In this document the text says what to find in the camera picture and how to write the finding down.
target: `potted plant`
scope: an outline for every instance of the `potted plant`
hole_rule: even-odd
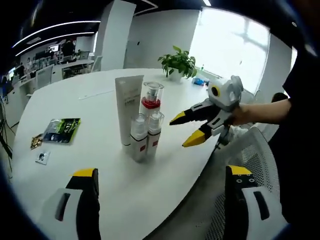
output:
[[[182,77],[193,78],[197,74],[195,67],[196,59],[189,56],[188,51],[182,51],[179,47],[173,46],[175,55],[166,54],[159,57],[165,76],[172,81],[179,82]]]

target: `white flower pot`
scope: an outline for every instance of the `white flower pot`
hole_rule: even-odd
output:
[[[169,75],[169,79],[172,82],[180,83],[183,76],[183,72],[179,73],[178,69],[174,69],[173,73]]]

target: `oval conference table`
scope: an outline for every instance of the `oval conference table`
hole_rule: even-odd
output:
[[[164,85],[164,122],[154,161],[139,164],[122,150],[115,78],[144,75]],[[218,136],[183,148],[202,124],[169,126],[178,113],[208,97],[191,80],[171,82],[162,69],[118,69],[78,75],[37,90],[21,117],[13,146],[12,186],[22,207],[37,223],[44,202],[65,188],[80,169],[99,173],[99,229],[102,239],[141,240],[154,231],[188,194],[204,169]],[[43,143],[31,150],[31,138],[51,119],[81,118],[71,144]],[[50,151],[47,165],[36,163]]]

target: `person's arm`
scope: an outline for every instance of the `person's arm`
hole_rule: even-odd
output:
[[[291,102],[288,99],[265,104],[240,104],[232,113],[232,124],[279,124],[286,118],[290,108]]]

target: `green leaves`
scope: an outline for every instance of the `green leaves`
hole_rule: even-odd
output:
[[[179,47],[177,47],[177,46],[173,46],[173,49],[176,50],[178,53],[182,52],[181,49]]]
[[[177,69],[179,73],[183,74],[183,77],[193,78],[196,76],[196,59],[193,56],[189,57],[188,51],[182,51],[177,46],[173,46],[173,49],[176,51],[175,55],[165,54],[158,58],[165,75],[168,77]]]

